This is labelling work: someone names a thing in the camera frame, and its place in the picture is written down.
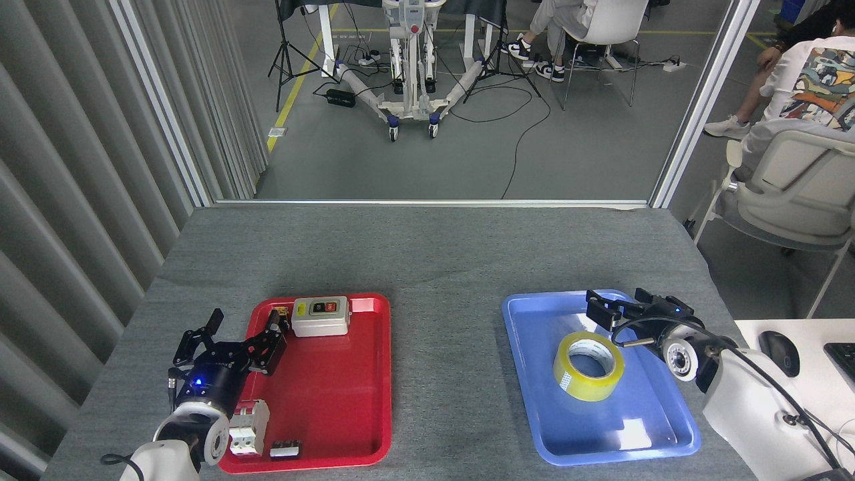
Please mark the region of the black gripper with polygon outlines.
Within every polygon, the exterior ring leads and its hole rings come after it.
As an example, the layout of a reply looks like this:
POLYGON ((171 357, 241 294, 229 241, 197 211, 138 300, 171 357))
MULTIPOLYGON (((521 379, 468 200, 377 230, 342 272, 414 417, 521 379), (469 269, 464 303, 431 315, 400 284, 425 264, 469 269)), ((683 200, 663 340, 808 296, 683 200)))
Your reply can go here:
POLYGON ((270 311, 265 328, 239 343, 213 341, 225 315, 215 308, 206 325, 185 331, 175 351, 173 365, 193 363, 175 403, 201 402, 232 416, 247 379, 248 371, 272 375, 287 348, 286 334, 290 323, 280 311, 270 311), (194 360, 196 348, 204 344, 207 351, 194 360))
POLYGON ((642 287, 635 289, 634 301, 628 299, 609 299, 596 291, 587 290, 586 316, 601 326, 606 332, 612 332, 622 325, 622 319, 629 321, 644 317, 651 319, 642 323, 642 338, 653 340, 647 348, 661 348, 669 336, 688 338, 704 329, 702 320, 695 316, 694 310, 680 299, 650 293, 642 287))

